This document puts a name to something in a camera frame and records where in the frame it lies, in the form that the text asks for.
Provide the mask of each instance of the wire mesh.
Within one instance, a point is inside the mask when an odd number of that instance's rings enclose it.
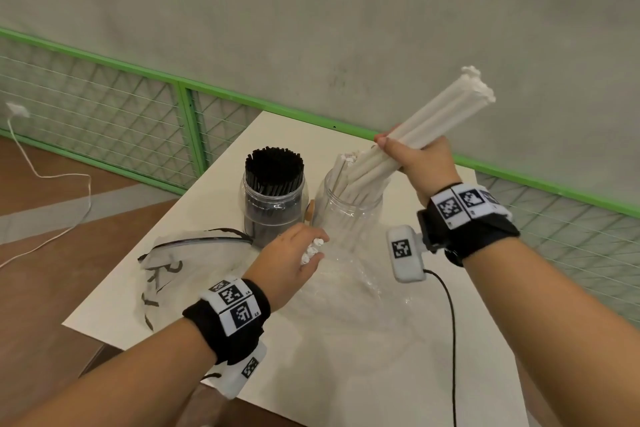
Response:
[[[209,166],[260,115],[261,110],[200,91],[193,91],[192,95]]]
[[[173,85],[0,38],[0,102],[16,133],[187,188],[196,180]],[[0,121],[6,128],[6,121]]]
[[[477,172],[522,239],[604,305],[640,327],[640,220]]]

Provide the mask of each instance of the clear plastic jar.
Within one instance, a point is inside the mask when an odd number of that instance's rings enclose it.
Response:
[[[328,187],[329,173],[318,188],[311,225],[323,228],[333,246],[355,250],[364,243],[378,224],[382,213],[382,196],[368,204],[347,203],[336,197]]]
[[[284,196],[266,196],[253,190],[243,175],[240,183],[239,204],[244,213],[244,233],[253,238],[253,244],[264,247],[275,237],[304,220],[309,193],[307,181]]]

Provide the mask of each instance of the power cord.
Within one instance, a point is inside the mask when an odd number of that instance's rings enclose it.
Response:
[[[6,262],[3,262],[2,264],[0,264],[0,269],[2,267],[4,267],[6,264],[9,264],[10,262],[14,261],[15,259],[18,259],[19,257],[23,257],[24,255],[28,255],[31,252],[35,252],[36,250],[39,250],[40,248],[42,248],[47,243],[51,243],[53,240],[55,240],[57,238],[60,238],[62,235],[67,234],[68,232],[70,232],[71,230],[76,228],[76,226],[78,226],[80,223],[82,223],[84,221],[84,218],[86,218],[86,216],[91,211],[91,176],[89,174],[79,174],[77,172],[71,172],[69,174],[57,174],[55,176],[41,176],[40,174],[38,174],[38,172],[36,171],[35,167],[33,167],[33,164],[29,160],[29,157],[27,156],[27,153],[24,151],[24,148],[22,148],[22,146],[20,145],[20,142],[18,141],[17,137],[15,136],[15,132],[13,131],[13,127],[11,125],[11,119],[13,117],[15,117],[16,115],[22,116],[22,117],[27,117],[27,118],[30,117],[29,111],[25,107],[23,107],[22,105],[17,105],[16,103],[7,103],[7,107],[11,110],[12,114],[9,115],[9,118],[6,120],[6,124],[7,124],[8,128],[9,128],[9,132],[11,132],[11,136],[13,137],[13,140],[15,141],[16,145],[20,149],[20,152],[22,152],[22,155],[24,156],[24,158],[26,159],[27,163],[29,164],[29,167],[31,168],[31,171],[33,171],[33,173],[36,174],[37,177],[43,178],[43,179],[54,179],[54,178],[66,177],[66,176],[84,176],[84,177],[88,178],[87,188],[89,190],[89,194],[87,196],[88,205],[87,205],[86,211],[82,215],[82,218],[80,218],[80,220],[78,220],[78,222],[75,225],[73,225],[72,227],[66,229],[62,233],[59,233],[58,235],[54,236],[53,238],[50,238],[50,239],[46,240],[44,243],[36,246],[36,248],[34,248],[32,250],[29,250],[28,252],[20,253],[20,255],[16,255],[15,257],[12,257],[11,259],[7,260]]]
[[[453,301],[449,289],[444,283],[444,280],[440,278],[433,270],[423,269],[425,273],[433,275],[438,279],[440,284],[444,287],[444,291],[447,293],[447,299],[449,299],[449,306],[451,307],[451,328],[453,330],[453,354],[452,354],[452,378],[451,378],[451,406],[453,409],[453,427],[458,427],[458,418],[456,415],[456,313],[453,310]]]

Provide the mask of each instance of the tabletop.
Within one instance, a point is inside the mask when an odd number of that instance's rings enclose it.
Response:
[[[184,230],[242,229],[238,188],[244,159],[256,148],[285,147],[301,154],[311,197],[338,153],[367,149],[371,141],[263,112],[140,240],[63,323],[126,350],[150,335],[138,306],[137,257],[154,240]],[[472,170],[459,167],[465,182]],[[385,191],[381,222],[419,230],[415,193],[396,172]],[[464,269],[444,255],[425,264],[445,281],[456,310],[459,425],[528,426],[515,359]],[[393,281],[388,273],[379,277]],[[452,425],[451,316],[440,284],[399,287],[410,328],[337,332],[321,322],[276,312],[265,324],[268,354],[239,397],[309,427]]]

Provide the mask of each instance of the concrete wall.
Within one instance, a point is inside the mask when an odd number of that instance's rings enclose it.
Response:
[[[0,26],[369,128],[476,65],[456,151],[640,204],[640,0],[0,0]]]

